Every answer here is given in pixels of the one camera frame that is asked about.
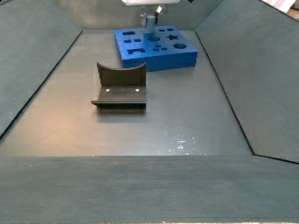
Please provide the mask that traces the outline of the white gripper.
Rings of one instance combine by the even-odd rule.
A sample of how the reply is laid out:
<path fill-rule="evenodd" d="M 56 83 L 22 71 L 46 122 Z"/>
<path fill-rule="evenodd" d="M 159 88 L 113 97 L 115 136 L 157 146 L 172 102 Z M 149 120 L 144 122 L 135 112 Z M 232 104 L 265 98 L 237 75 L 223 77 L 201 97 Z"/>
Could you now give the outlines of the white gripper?
<path fill-rule="evenodd" d="M 149 4 L 177 4 L 180 2 L 180 0 L 121 0 L 121 2 L 125 4 L 125 5 L 141 5 L 140 6 L 140 19 L 141 19 L 141 22 L 145 20 L 145 5 L 149 5 Z M 155 19 L 157 20 L 160 14 L 161 14 L 161 11 L 163 11 L 163 6 L 159 5 L 156 10 L 155 10 Z"/>

